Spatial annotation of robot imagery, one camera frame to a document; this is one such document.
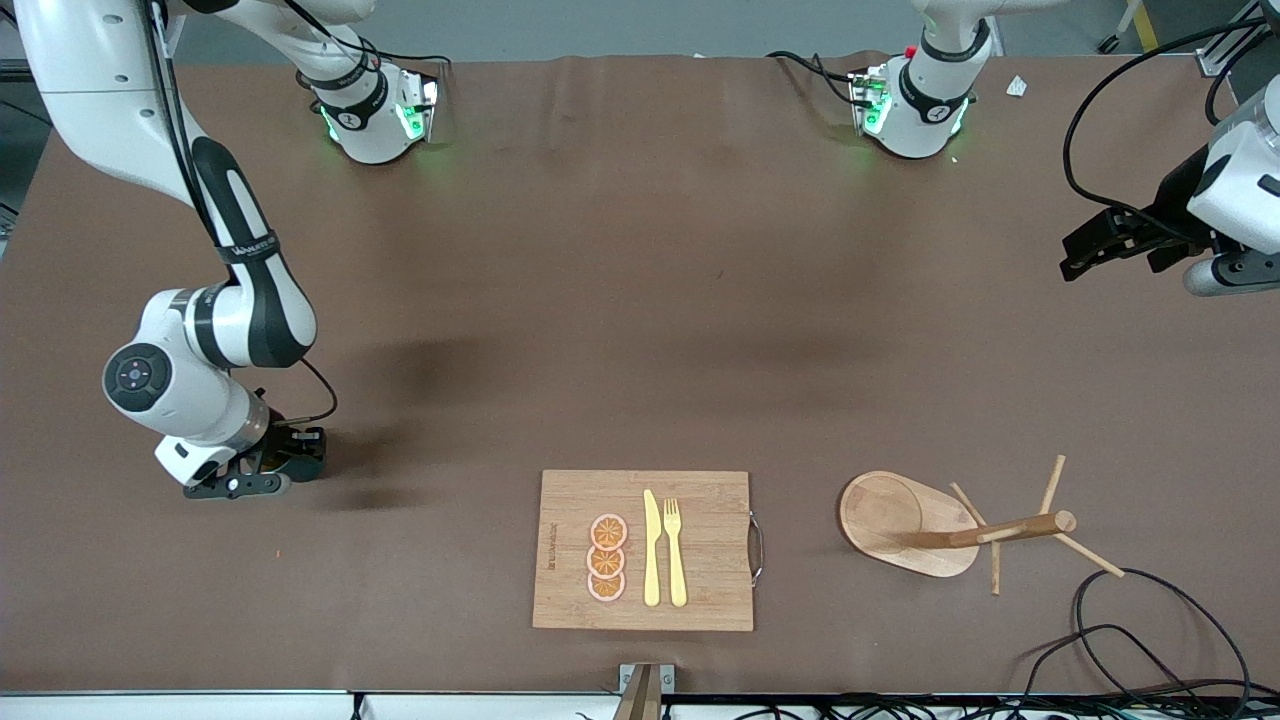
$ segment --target brown table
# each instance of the brown table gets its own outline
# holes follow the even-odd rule
[[[1062,131],[1116,63],[992,61],[925,161],[774,61],[460,65],[449,145],[381,168],[325,141],[291,69],[183,72],[342,393],[328,475],[259,501],[183,500],[97,384],[152,292],[219,279],[195,215],[52,142],[0,264],[0,687],[595,689],[662,660],[685,691],[1007,691],[1093,568],[1010,546],[992,598],[986,559],[915,577],[858,555],[833,507],[888,469],[1011,519],[1057,452],[1076,537],[1185,587],[1275,680],[1280,295],[1057,272],[1097,211],[1068,192]],[[1207,138],[1204,87],[1187,58],[1117,83],[1082,181],[1148,199]],[[325,404],[302,369],[241,377],[287,414]],[[531,629],[545,468],[749,470],[756,630]],[[1138,579],[1103,580],[1089,615],[1187,676],[1233,671]],[[1106,685],[1064,653],[1038,688]]]

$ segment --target orange slice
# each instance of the orange slice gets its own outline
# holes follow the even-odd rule
[[[622,566],[625,564],[626,557],[622,556],[621,550],[600,550],[598,547],[591,547],[586,551],[586,569],[602,580],[617,578],[618,574],[622,573]]]
[[[591,544],[600,550],[618,550],[627,542],[627,524],[613,512],[605,512],[591,523]]]
[[[627,577],[618,575],[617,578],[602,579],[595,575],[586,577],[586,591],[591,593],[591,597],[599,600],[600,602],[613,602],[614,600],[622,597],[622,591],[627,589]]]

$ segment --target metal handle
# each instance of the metal handle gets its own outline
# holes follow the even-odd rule
[[[755,520],[754,510],[746,512],[746,519],[751,523],[750,529],[755,532],[755,573],[751,574],[751,587],[754,588],[760,582],[760,573],[764,571],[764,530],[760,529],[760,524]]]

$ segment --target wooden stand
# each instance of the wooden stand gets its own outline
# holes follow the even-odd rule
[[[877,470],[849,482],[840,496],[840,528],[861,552],[924,575],[950,578],[973,565],[978,547],[992,550],[991,593],[1000,594],[1000,546],[1004,542],[1056,537],[1103,570],[1124,571],[1069,538],[1075,515],[1051,512],[1066,457],[1059,455],[1039,512],[1021,520],[988,525],[955,483],[956,497],[902,475]]]

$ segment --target wooden cutting board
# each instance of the wooden cutting board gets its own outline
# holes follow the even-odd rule
[[[667,534],[658,541],[662,602],[644,603],[644,491],[680,501],[681,557],[689,603],[671,603]],[[534,582],[535,628],[599,630],[754,629],[748,559],[750,492],[746,473],[545,470],[538,520]],[[626,589],[612,602],[588,592],[586,552],[591,523],[605,512],[627,524],[623,544]]]

